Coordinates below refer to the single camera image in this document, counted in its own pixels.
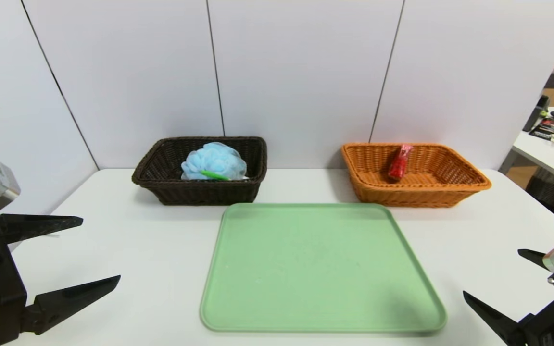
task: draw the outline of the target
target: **orange wicker basket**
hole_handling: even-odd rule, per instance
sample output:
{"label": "orange wicker basket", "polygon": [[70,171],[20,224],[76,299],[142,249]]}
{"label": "orange wicker basket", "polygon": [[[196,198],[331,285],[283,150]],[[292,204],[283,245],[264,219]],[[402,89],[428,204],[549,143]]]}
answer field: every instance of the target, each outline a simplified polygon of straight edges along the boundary
{"label": "orange wicker basket", "polygon": [[400,144],[346,144],[341,153],[361,202],[385,206],[451,207],[491,182],[456,151],[438,144],[412,144],[405,176],[393,182],[389,166]]}

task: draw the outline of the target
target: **dark brown wicker basket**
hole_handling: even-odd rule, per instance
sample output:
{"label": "dark brown wicker basket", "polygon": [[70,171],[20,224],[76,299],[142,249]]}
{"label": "dark brown wicker basket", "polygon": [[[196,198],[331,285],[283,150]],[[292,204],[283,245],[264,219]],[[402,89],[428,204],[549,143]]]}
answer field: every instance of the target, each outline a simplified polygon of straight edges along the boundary
{"label": "dark brown wicker basket", "polygon": [[[203,145],[220,142],[247,163],[247,180],[181,180],[181,164]],[[188,136],[158,141],[136,167],[132,182],[167,206],[229,206],[253,202],[266,175],[266,142],[259,136]]]}

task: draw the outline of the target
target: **panel seam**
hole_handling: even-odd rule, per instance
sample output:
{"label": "panel seam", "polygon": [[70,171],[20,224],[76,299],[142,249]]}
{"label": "panel seam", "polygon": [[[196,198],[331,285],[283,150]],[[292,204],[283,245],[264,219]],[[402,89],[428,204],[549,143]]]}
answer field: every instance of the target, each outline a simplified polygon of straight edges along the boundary
{"label": "panel seam", "polygon": [[393,53],[394,53],[394,45],[396,45],[396,37],[399,33],[399,27],[401,26],[401,19],[403,17],[403,9],[405,8],[405,2],[406,2],[406,0],[403,0],[403,3],[401,4],[401,12],[399,13],[399,21],[397,22],[396,30],[394,31],[393,45],[390,48],[389,63],[386,65],[386,73],[384,74],[384,80],[382,82],[382,89],[380,90],[380,98],[378,99],[378,107],[376,107],[376,115],[374,116],[373,124],[371,125],[371,134],[369,135],[369,143],[371,143],[371,138],[373,138],[373,131],[376,128],[376,121],[378,120],[378,112],[380,111],[380,103],[382,103],[382,96],[384,94],[384,87],[386,86],[386,80],[389,78],[390,62],[392,61],[392,57],[393,57]]}
{"label": "panel seam", "polygon": [[222,94],[219,89],[219,76],[217,74],[217,59],[215,58],[215,44],[213,42],[213,26],[211,26],[211,10],[209,10],[209,0],[206,0],[206,15],[209,18],[209,34],[211,35],[211,50],[213,51],[213,68],[215,69],[215,82],[217,83],[217,100],[219,101],[219,114],[222,118],[222,132],[224,136],[226,136],[226,125],[224,124]]}
{"label": "panel seam", "polygon": [[44,57],[44,61],[46,61],[46,65],[48,66],[48,69],[50,71],[50,74],[55,81],[55,84],[57,85],[57,88],[59,90],[59,94],[61,94],[61,97],[63,98],[63,102],[65,103],[65,106],[68,108],[68,112],[70,112],[70,116],[72,117],[72,120],[74,121],[74,125],[76,125],[76,129],[78,130],[78,133],[81,135],[81,138],[83,139],[83,143],[85,147],[87,148],[88,154],[91,156],[91,160],[93,160],[93,164],[95,164],[95,168],[97,170],[100,170],[100,167],[97,165],[97,161],[95,160],[95,157],[93,156],[93,153],[91,152],[90,147],[88,147],[87,140],[85,139],[83,135],[83,131],[81,131],[80,126],[78,125],[78,122],[76,121],[76,118],[74,117],[74,113],[72,112],[72,109],[70,108],[70,104],[68,103],[68,100],[65,98],[65,95],[63,94],[63,90],[61,90],[61,86],[59,85],[59,81],[57,81],[57,77],[55,77],[55,72],[53,72],[52,67],[50,66],[50,62],[48,61],[48,58],[46,57],[46,54],[44,53],[44,48],[42,47],[42,43],[40,42],[40,39],[38,38],[38,34],[36,33],[36,29],[33,27],[33,23],[31,22],[31,18],[29,17],[29,13],[27,12],[27,8],[25,7],[25,3],[23,0],[20,0],[20,4],[23,6],[23,10],[25,11],[25,15],[27,16],[27,20],[29,22],[29,26],[31,26],[31,31],[33,31],[33,36],[36,38],[36,41],[38,42],[38,46],[40,47],[40,51],[42,52],[42,57]]}

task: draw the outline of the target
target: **green handle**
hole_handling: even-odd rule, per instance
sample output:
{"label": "green handle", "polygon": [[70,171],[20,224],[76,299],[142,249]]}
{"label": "green handle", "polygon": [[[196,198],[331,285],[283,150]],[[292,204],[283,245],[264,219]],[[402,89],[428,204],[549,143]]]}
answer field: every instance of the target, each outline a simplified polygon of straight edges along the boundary
{"label": "green handle", "polygon": [[228,177],[224,177],[221,174],[209,172],[209,171],[200,171],[202,175],[205,175],[206,177],[217,179],[217,180],[230,180]]}

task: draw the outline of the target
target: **white wall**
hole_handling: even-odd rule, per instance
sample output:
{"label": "white wall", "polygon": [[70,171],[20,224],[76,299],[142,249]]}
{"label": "white wall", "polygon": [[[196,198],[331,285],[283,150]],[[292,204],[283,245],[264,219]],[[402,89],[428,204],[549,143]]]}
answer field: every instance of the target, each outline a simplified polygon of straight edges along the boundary
{"label": "white wall", "polygon": [[554,1],[406,0],[373,142],[497,169],[554,67]]}
{"label": "white wall", "polygon": [[15,213],[49,213],[97,171],[19,0],[0,0],[0,161],[22,189]]}
{"label": "white wall", "polygon": [[269,167],[335,167],[367,142],[402,0],[209,0],[227,136]]}
{"label": "white wall", "polygon": [[204,0],[25,0],[98,166],[168,136],[222,136]]}

